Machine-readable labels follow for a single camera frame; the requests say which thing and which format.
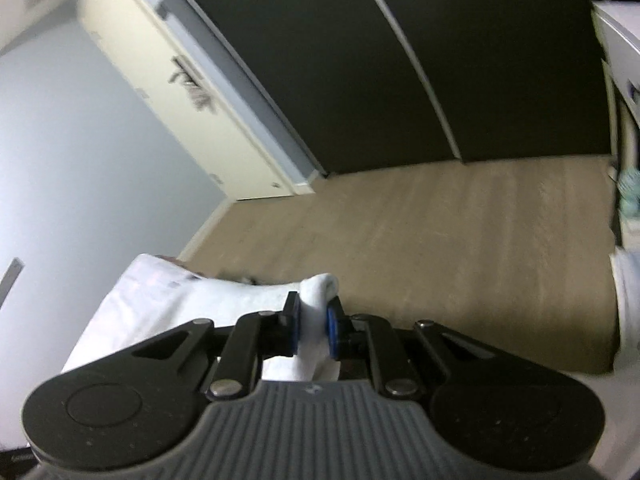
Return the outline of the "white towel garment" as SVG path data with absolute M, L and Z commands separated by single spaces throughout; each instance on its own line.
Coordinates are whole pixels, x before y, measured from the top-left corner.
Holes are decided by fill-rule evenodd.
M 610 259 L 620 336 L 613 367 L 619 372 L 639 363 L 639 253 L 616 248 Z

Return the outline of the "black wardrobe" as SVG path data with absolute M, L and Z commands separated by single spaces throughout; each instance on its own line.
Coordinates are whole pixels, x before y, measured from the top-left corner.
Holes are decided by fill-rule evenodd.
M 188 0 L 322 169 L 605 155 L 590 0 Z

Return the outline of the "cream door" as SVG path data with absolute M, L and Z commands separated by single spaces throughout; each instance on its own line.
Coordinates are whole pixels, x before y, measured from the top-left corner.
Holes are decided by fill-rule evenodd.
M 312 177 L 283 169 L 245 119 L 145 0 L 79 0 L 82 26 L 160 122 L 232 200 L 308 195 Z M 178 84 L 168 84 L 178 56 L 214 98 L 198 112 Z

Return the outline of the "white dresser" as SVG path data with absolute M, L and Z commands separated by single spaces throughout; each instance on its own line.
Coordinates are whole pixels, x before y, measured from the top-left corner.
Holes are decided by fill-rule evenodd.
M 614 106 L 612 229 L 616 244 L 639 249 L 639 5 L 597 2 L 594 15 L 605 52 Z

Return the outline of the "grey wall bracket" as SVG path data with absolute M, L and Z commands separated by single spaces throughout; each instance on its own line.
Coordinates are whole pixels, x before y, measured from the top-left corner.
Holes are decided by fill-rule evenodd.
M 13 258 L 9 266 L 6 268 L 6 273 L 3 274 L 0 281 L 0 307 L 6 302 L 9 293 L 12 290 L 15 282 L 24 269 L 24 262 L 20 258 Z

